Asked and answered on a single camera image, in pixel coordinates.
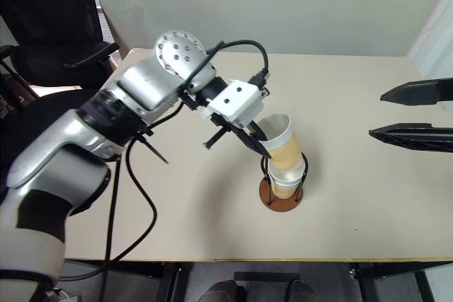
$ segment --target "chair backrest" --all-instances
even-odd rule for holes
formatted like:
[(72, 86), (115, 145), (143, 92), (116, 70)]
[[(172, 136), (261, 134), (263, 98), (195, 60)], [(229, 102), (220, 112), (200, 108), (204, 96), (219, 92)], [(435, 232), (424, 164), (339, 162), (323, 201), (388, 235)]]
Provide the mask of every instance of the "chair backrest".
[(1, 16), (20, 45), (103, 40), (95, 0), (1, 0)]

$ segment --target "wooden base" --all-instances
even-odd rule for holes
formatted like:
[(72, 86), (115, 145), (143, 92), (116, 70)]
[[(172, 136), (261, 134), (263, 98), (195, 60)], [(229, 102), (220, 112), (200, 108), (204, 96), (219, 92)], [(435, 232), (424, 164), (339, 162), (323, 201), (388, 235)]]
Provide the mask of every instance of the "wooden base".
[[(300, 194), (300, 198), (298, 201), (297, 199), (297, 194), (299, 194), (299, 191), (302, 191)], [(304, 194), (302, 184), (299, 185), (299, 187), (296, 189), (294, 194), (288, 198), (288, 199), (283, 199), (283, 198), (278, 198), (277, 196), (274, 195), (273, 191), (270, 191), (271, 194), (271, 199), (270, 199), (270, 204), (268, 204), (268, 195), (269, 195), (269, 185), (268, 182), (266, 181), (265, 178), (261, 180), (260, 183), (260, 198), (261, 202), (269, 209), (277, 212), (286, 212), (289, 210), (293, 210), (295, 207), (297, 207), (302, 201), (302, 197)]]

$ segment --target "table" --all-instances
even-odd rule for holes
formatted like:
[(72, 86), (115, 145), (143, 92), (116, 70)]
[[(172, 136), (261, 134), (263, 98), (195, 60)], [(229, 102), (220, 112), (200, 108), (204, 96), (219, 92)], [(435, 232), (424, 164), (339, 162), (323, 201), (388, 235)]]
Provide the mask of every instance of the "table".
[[(259, 54), (219, 53), (227, 79), (248, 79)], [(369, 129), (397, 122), (453, 125), (440, 105), (382, 103), (382, 93), (420, 76), (403, 57), (271, 54), (270, 97), (260, 117), (285, 112), (310, 170), (293, 211), (267, 209), (258, 196), (260, 157), (184, 109), (155, 129), (132, 167), (159, 216), (151, 234), (125, 259), (139, 261), (404, 261), (453, 258), (453, 154), (383, 144)], [(91, 209), (69, 218), (67, 257), (101, 259), (111, 188)], [(122, 168), (113, 231), (116, 255), (148, 226), (150, 209)]]

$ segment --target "paper cup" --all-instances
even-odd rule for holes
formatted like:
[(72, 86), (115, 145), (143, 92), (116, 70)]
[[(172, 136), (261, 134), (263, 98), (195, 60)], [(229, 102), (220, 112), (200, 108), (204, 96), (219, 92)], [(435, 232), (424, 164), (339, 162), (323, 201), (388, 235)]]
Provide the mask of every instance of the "paper cup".
[(304, 162), (300, 162), (289, 170), (280, 170), (274, 164), (269, 163), (270, 184), (274, 195), (283, 199), (290, 198), (302, 180), (304, 169)]
[(270, 162), (279, 170), (289, 170), (302, 162), (299, 142), (288, 115), (275, 113), (258, 122), (267, 141), (260, 141), (270, 156)]

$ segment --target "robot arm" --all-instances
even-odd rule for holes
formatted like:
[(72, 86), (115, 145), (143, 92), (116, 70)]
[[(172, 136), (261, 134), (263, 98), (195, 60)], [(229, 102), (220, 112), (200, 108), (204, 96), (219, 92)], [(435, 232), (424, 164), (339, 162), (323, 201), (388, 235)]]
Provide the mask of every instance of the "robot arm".
[(23, 294), (27, 301), (38, 284), (55, 285), (66, 217), (89, 208), (110, 179), (105, 162), (179, 98), (192, 110), (205, 107), (202, 116), (222, 127), (207, 148), (232, 131), (268, 156), (253, 122), (269, 94), (267, 65), (248, 83), (227, 85), (209, 63), (215, 52), (208, 55), (197, 38), (177, 30), (161, 35), (154, 51), (132, 50), (92, 99), (62, 115), (14, 161), (0, 206), (0, 300)]

